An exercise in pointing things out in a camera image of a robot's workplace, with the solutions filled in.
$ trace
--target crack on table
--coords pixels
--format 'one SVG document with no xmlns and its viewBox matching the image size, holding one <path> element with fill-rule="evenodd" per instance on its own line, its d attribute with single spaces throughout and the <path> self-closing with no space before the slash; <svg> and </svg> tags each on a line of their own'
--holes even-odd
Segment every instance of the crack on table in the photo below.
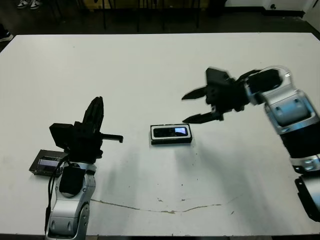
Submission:
<svg viewBox="0 0 320 240">
<path fill-rule="evenodd" d="M 234 200 L 236 200 L 236 199 L 238 199 L 238 198 L 240 198 L 240 197 L 242 197 L 243 196 L 243 193 L 242 194 L 240 194 L 240 195 L 238 195 L 238 196 L 236 196 L 236 197 L 234 197 L 234 198 L 232 198 L 230 201 L 228 201 L 226 204 L 229 204 L 229 203 L 231 203 L 231 202 L 233 202 Z"/>
<path fill-rule="evenodd" d="M 145 211 L 145 212 L 152 212 L 152 213 L 162 213 L 162 214 L 176 214 L 176 213 L 186 213 L 195 209 L 201 209 L 201 208 L 207 208 L 207 207 L 212 207 L 212 206 L 222 206 L 222 204 L 210 204 L 210 205 L 201 205 L 201 206 L 195 206 L 186 210 L 161 210 L 161 211 L 156 211 L 156 210 L 151 210 L 151 209 L 142 209 L 142 208 L 136 208 L 132 206 L 126 206 L 126 205 L 121 205 L 121 204 L 116 204 L 112 202 L 107 202 L 107 201 L 101 201 L 101 200 L 96 200 L 96 199 L 91 199 L 93 202 L 101 203 L 101 204 L 107 204 L 107 205 L 112 205 L 116 207 L 121 207 L 121 208 L 126 208 L 126 209 L 132 209 L 132 210 L 139 210 L 139 211 Z"/>
</svg>

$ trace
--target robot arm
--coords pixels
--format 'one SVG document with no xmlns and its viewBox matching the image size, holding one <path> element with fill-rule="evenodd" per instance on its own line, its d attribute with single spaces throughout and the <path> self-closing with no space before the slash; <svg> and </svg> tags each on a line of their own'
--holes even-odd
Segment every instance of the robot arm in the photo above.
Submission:
<svg viewBox="0 0 320 240">
<path fill-rule="evenodd" d="M 272 66 L 252 70 L 238 80 L 226 71 L 206 70 L 207 86 L 187 93 L 182 99 L 206 97 L 211 112 L 197 114 L 183 122 L 202 124 L 224 119 L 233 109 L 264 103 L 265 112 L 290 154 L 293 169 L 302 174 L 295 180 L 298 196 L 308 216 L 320 222 L 320 118 L 308 97 L 296 89 L 289 70 Z"/>
<path fill-rule="evenodd" d="M 86 238 L 90 200 L 96 188 L 96 159 L 102 157 L 103 140 L 123 142 L 120 135 L 100 133 L 104 118 L 102 97 L 96 97 L 85 111 L 82 122 L 74 125 L 54 123 L 50 132 L 55 144 L 68 153 L 62 175 L 55 185 L 56 201 L 51 211 L 55 176 L 49 181 L 49 203 L 45 218 L 45 239 L 84 240 Z"/>
</svg>

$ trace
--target white table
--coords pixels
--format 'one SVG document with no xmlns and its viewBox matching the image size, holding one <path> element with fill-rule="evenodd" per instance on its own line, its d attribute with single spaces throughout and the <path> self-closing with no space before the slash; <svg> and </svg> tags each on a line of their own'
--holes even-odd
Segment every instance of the white table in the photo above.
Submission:
<svg viewBox="0 0 320 240">
<path fill-rule="evenodd" d="M 286 66 L 320 112 L 319 56 L 309 33 L 15 37 L 0 54 L 0 233 L 44 233 L 48 178 L 29 166 L 40 149 L 60 150 L 49 126 L 82 121 L 96 96 L 101 132 L 124 141 L 102 145 L 88 235 L 319 233 L 263 106 L 192 125 L 191 146 L 149 140 L 150 125 L 210 110 L 203 99 L 181 101 L 209 66 L 235 77 Z"/>
</svg>

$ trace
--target sneaker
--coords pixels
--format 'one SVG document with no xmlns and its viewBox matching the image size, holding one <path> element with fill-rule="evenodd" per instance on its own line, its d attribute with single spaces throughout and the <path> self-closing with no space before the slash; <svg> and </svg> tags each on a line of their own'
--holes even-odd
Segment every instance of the sneaker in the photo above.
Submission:
<svg viewBox="0 0 320 240">
<path fill-rule="evenodd" d="M 42 1 L 40 0 L 32 0 L 30 9 L 35 10 L 38 9 L 42 5 Z"/>
<path fill-rule="evenodd" d="M 5 35 L 0 35 L 0 43 L 5 41 L 11 41 L 13 38 L 14 36 L 10 32 L 7 32 Z"/>
<path fill-rule="evenodd" d="M 30 0 L 20 0 L 19 4 L 16 6 L 18 9 L 25 9 L 30 5 Z"/>
</svg>

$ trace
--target display screen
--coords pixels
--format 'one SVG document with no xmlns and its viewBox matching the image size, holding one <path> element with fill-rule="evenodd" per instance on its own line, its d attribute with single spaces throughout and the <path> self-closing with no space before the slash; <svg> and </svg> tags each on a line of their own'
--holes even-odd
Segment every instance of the display screen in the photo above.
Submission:
<svg viewBox="0 0 320 240">
<path fill-rule="evenodd" d="M 40 158 L 39 165 L 48 166 L 48 167 L 49 166 L 56 167 L 60 160 L 61 160 L 61 158 L 43 156 Z"/>
<path fill-rule="evenodd" d="M 153 136 L 155 138 L 186 137 L 188 136 L 188 131 L 186 127 L 154 128 Z"/>
</svg>

